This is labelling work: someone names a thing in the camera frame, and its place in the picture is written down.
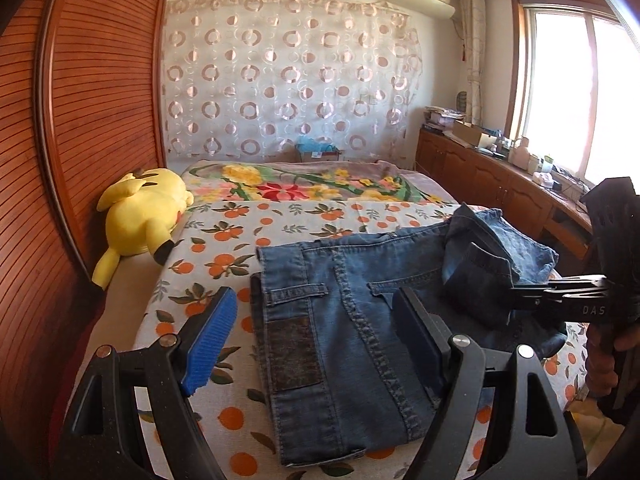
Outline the person right hand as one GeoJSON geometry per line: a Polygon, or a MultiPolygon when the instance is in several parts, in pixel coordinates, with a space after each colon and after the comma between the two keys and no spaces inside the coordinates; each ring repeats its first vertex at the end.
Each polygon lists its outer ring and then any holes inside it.
{"type": "Polygon", "coordinates": [[[608,396],[618,385],[613,351],[625,352],[638,347],[639,325],[627,328],[613,342],[613,349],[606,350],[604,333],[596,324],[590,324],[587,330],[587,378],[589,392],[596,398],[608,396]]]}

